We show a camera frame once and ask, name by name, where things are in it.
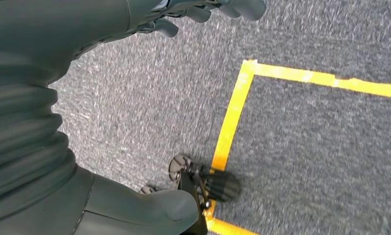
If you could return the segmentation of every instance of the circular disc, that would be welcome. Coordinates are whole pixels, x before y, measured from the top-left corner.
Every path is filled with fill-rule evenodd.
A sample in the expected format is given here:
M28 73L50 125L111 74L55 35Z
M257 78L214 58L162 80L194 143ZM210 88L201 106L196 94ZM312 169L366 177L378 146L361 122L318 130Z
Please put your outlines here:
M180 171L191 163L191 159L188 156L179 154L175 156L171 163L169 164L169 178L172 181L177 181L179 179Z

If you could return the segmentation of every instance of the gray carpet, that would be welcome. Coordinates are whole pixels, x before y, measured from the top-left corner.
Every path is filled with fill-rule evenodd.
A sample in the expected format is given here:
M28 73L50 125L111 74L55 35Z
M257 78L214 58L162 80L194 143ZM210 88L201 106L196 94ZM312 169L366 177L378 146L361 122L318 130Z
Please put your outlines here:
M80 165L170 187L178 152L210 164L244 59L391 83L391 0L272 0L258 22L174 20L73 62L51 86ZM391 235L391 98L256 77L216 217L259 234Z

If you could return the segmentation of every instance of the humanoid robot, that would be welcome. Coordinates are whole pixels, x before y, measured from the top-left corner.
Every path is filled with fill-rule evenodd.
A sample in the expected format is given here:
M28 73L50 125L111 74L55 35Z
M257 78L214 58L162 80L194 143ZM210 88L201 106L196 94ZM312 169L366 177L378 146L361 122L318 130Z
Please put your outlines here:
M174 190L130 188L79 167L51 111L72 60L100 43L202 23L210 10L258 20L263 0L0 0L0 235L206 234L209 200L239 191L231 174L188 156L170 165Z

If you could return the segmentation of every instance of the yellow floor line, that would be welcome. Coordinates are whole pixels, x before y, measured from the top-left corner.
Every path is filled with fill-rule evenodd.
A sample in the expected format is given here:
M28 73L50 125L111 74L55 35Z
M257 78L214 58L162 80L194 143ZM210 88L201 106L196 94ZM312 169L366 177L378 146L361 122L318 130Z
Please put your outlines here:
M211 168L217 170L225 170L227 158L230 153L231 143L237 129L238 121L240 119L241 111L243 110L244 103L249 93L250 85L252 84L254 77L255 66L257 61L243 61L241 65L240 73L238 75L233 93L231 95L230 103L227 108L226 115L224 117L223 125L221 127L220 135L218 137L217 145L212 159ZM215 201L212 201L211 207L204 212L207 224L210 225L209 230L214 229L215 233L221 235L234 235L232 230L228 230L225 222L216 220L213 217L215 209ZM253 234L249 231L245 231L234 225L231 225L233 229L237 228L241 233L240 235Z
M230 103L224 117L220 135L212 159L211 168L225 170L231 143L237 129L241 111L255 75L290 81L313 83L322 86L391 97L391 84L362 81L356 78L337 79L335 75L299 70L280 66L258 64L256 60L243 61ZM204 211L208 230L220 235L257 235L235 225L213 218L216 202L212 201L210 209Z
M257 64L254 73L259 76L307 82L322 86L342 88L355 92L391 97L391 84L367 82L357 78L336 79L335 75L324 72Z
M258 235L219 219L207 220L208 230L219 235Z

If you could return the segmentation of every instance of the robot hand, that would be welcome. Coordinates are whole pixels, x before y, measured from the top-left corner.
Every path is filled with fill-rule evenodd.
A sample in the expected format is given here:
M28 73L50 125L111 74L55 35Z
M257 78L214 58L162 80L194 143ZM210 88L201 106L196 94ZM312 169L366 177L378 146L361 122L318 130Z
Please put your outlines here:
M209 20L211 10L219 9L231 18L240 16L248 20L259 20L266 5L263 0L162 0L144 18L144 22L136 28L135 32L160 32L166 37L174 37L178 27L164 17L188 17L197 23Z

